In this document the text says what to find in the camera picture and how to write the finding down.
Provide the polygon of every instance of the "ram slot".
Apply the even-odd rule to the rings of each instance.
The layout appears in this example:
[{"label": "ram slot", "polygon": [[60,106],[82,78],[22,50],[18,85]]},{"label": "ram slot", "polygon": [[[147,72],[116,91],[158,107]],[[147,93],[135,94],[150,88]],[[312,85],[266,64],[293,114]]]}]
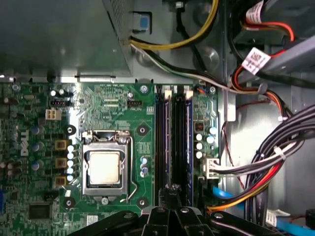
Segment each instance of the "ram slot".
[{"label": "ram slot", "polygon": [[183,93],[178,93],[173,98],[172,109],[172,176],[173,183],[179,184],[182,191],[180,192],[180,199],[182,203],[186,202],[186,106],[184,88]]},{"label": "ram slot", "polygon": [[164,150],[164,166],[165,171],[164,186],[169,188],[172,186],[172,165],[171,165],[171,98],[172,91],[166,90],[164,94],[164,139],[163,139],[163,150]]},{"label": "ram slot", "polygon": [[186,105],[186,142],[187,142],[187,188],[186,205],[193,206],[193,114],[192,114],[193,91],[187,91],[185,96]]},{"label": "ram slot", "polygon": [[155,205],[158,205],[158,191],[165,187],[165,101],[164,96],[158,93],[155,97]]}]

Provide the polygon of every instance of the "integrated circuit chip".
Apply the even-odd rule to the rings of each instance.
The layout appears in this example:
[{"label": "integrated circuit chip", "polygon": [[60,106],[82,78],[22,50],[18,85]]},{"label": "integrated circuit chip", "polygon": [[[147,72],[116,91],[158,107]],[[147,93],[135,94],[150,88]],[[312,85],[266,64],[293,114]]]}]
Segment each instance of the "integrated circuit chip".
[{"label": "integrated circuit chip", "polygon": [[90,154],[90,184],[117,184],[120,182],[119,152],[93,151]]},{"label": "integrated circuit chip", "polygon": [[49,204],[31,204],[29,208],[30,220],[50,219],[51,207]]}]

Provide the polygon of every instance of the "yellow wire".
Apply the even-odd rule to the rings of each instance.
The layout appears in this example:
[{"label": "yellow wire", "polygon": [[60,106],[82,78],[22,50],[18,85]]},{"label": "yellow wire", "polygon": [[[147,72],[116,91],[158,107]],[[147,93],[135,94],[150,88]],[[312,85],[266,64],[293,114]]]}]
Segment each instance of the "yellow wire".
[{"label": "yellow wire", "polygon": [[209,16],[208,16],[205,24],[202,26],[202,28],[198,31],[197,34],[195,34],[194,36],[192,36],[189,39],[186,39],[186,40],[183,40],[183,41],[177,42],[177,43],[161,44],[161,45],[140,43],[140,42],[137,42],[135,40],[130,40],[130,42],[133,45],[135,45],[136,47],[141,48],[141,49],[146,49],[146,50],[168,50],[168,49],[173,49],[173,48],[178,48],[178,47],[184,46],[184,45],[194,41],[195,39],[199,38],[200,36],[202,36],[205,33],[205,31],[207,30],[207,28],[210,26],[210,24],[212,23],[212,21],[215,18],[216,11],[218,9],[218,5],[219,5],[219,0],[213,0],[212,8],[211,8],[211,11],[209,13]]},{"label": "yellow wire", "polygon": [[253,191],[252,193],[242,197],[241,199],[235,201],[235,202],[232,202],[232,203],[229,203],[229,204],[225,204],[225,205],[220,205],[220,206],[207,206],[207,209],[208,210],[221,210],[221,209],[225,209],[225,208],[229,208],[229,207],[232,207],[232,206],[235,206],[239,203],[241,203],[242,201],[246,200],[247,198],[250,198],[251,196],[254,196],[256,195],[259,191],[261,191],[264,187],[266,187],[268,184],[270,183],[267,182],[265,183],[263,186],[259,187],[258,189],[256,189],[255,191]]}]

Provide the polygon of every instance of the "barcode label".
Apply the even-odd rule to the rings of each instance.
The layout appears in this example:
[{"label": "barcode label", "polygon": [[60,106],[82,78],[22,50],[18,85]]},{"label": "barcode label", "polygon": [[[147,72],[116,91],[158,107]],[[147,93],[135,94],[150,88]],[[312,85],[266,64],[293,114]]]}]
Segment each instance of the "barcode label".
[{"label": "barcode label", "polygon": [[252,48],[243,61],[242,66],[255,75],[270,59],[271,57],[268,54],[265,54],[257,48]]},{"label": "barcode label", "polygon": [[246,19],[248,22],[251,22],[254,24],[261,23],[260,14],[261,14],[261,9],[263,5],[264,5],[264,0],[260,1],[259,3],[257,3],[255,6],[253,6],[246,12]]},{"label": "barcode label", "polygon": [[266,223],[274,227],[277,226],[277,216],[269,210],[266,214]]},{"label": "barcode label", "polygon": [[98,221],[98,216],[97,215],[87,215],[87,226],[94,224],[95,222]]}]

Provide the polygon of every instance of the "screw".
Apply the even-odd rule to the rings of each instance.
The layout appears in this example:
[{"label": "screw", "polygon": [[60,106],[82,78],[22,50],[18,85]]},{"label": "screw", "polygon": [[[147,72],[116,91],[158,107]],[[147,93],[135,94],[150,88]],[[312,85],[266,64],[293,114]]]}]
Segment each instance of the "screw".
[{"label": "screw", "polygon": [[12,85],[12,90],[17,92],[17,91],[20,91],[20,86],[19,85]]},{"label": "screw", "polygon": [[222,219],[223,215],[221,213],[215,213],[215,218]]},{"label": "screw", "polygon": [[212,93],[212,94],[216,93],[216,88],[215,87],[210,87],[210,93]]},{"label": "screw", "polygon": [[182,208],[182,209],[181,209],[181,212],[182,212],[182,213],[187,213],[187,212],[189,212],[189,209],[186,208],[186,207],[185,207],[185,208]]},{"label": "screw", "polygon": [[127,142],[127,139],[126,139],[126,138],[124,138],[124,137],[119,137],[118,143],[120,143],[120,144],[126,144],[126,142]]},{"label": "screw", "polygon": [[126,215],[124,215],[124,218],[125,219],[130,219],[132,217],[132,214],[131,213],[127,213]]},{"label": "screw", "polygon": [[148,86],[146,86],[146,85],[141,86],[141,87],[140,87],[140,91],[141,91],[142,93],[147,93],[147,92],[148,92]]},{"label": "screw", "polygon": [[102,205],[108,205],[109,201],[108,201],[108,198],[107,197],[103,197],[102,200]]}]

